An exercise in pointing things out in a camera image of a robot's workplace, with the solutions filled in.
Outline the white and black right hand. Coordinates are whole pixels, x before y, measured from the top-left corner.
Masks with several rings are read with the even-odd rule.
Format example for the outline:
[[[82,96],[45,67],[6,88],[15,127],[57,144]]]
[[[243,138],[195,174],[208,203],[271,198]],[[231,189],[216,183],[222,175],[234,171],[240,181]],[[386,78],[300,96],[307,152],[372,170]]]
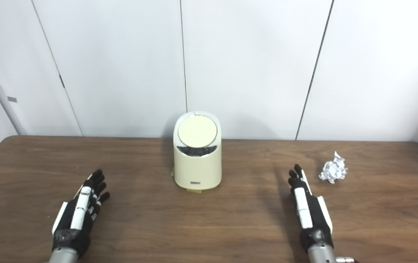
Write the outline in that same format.
[[[306,174],[299,164],[289,171],[288,183],[300,221],[300,244],[305,252],[314,245],[334,248],[328,211],[322,197],[311,192]]]

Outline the white and black left hand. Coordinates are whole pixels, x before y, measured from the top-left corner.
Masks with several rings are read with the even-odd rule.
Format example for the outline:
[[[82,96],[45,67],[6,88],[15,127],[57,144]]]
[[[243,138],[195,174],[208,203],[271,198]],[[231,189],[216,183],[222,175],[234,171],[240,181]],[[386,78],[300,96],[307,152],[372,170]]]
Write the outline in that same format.
[[[79,187],[74,198],[63,202],[52,227],[50,263],[77,263],[89,250],[91,232],[102,205],[110,198],[101,169]]]

